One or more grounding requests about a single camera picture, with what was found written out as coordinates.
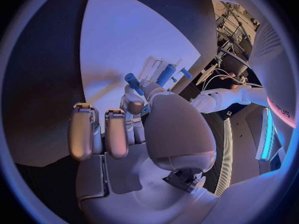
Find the blue light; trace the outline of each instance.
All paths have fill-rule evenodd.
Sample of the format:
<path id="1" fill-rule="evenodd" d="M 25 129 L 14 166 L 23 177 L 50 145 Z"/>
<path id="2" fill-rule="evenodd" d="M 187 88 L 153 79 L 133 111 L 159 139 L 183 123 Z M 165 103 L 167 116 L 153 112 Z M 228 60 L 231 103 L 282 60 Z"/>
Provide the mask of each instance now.
<path id="1" fill-rule="evenodd" d="M 265 139 L 265 144 L 262 152 L 261 159 L 268 160 L 271 155 L 273 136 L 274 136 L 274 125 L 270 109 L 267 109 L 267 134 Z"/>

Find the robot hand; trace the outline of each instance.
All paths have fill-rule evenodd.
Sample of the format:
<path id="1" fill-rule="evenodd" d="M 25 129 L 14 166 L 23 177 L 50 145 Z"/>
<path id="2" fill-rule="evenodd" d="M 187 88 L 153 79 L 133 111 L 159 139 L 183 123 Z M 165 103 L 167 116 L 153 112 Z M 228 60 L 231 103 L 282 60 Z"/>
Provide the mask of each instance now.
<path id="1" fill-rule="evenodd" d="M 223 88 L 207 90 L 201 92 L 190 103 L 202 113 L 221 111 L 228 108 L 233 103 L 249 105 L 251 100 L 244 95 L 252 89 L 249 85 L 241 85 L 236 89 L 227 90 Z"/>

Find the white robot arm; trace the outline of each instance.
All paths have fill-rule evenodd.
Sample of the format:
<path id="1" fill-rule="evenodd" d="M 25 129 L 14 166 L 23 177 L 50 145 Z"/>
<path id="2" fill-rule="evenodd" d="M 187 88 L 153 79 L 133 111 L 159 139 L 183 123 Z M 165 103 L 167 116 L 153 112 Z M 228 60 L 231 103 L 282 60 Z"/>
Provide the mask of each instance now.
<path id="1" fill-rule="evenodd" d="M 241 85 L 233 90 L 213 89 L 201 92 L 190 103 L 202 113 L 211 113 L 228 108 L 233 103 L 249 105 L 251 102 L 267 107 L 267 95 L 263 88 Z"/>

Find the white curved panel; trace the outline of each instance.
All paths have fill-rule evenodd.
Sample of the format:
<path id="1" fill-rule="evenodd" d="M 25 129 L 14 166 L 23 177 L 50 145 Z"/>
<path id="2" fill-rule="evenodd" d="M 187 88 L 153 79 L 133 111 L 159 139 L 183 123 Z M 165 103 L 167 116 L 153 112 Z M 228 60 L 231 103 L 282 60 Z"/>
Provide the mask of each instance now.
<path id="1" fill-rule="evenodd" d="M 127 73 L 145 78 L 156 60 L 177 65 L 179 80 L 199 58 L 189 40 L 157 12 L 137 0 L 88 0 L 80 41 L 86 102 L 100 112 L 119 108 Z M 171 88 L 172 81 L 164 86 Z"/>

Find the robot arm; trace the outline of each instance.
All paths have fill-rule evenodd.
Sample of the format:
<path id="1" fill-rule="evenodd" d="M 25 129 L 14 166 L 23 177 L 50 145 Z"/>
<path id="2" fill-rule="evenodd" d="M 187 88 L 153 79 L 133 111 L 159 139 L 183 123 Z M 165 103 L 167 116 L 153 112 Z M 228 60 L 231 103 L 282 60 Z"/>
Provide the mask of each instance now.
<path id="1" fill-rule="evenodd" d="M 267 107 L 267 95 L 263 88 L 241 85 L 233 90 L 213 89 L 201 92 L 190 103 L 202 113 L 211 113 L 228 108 L 233 103 L 249 105 L 251 102 Z"/>

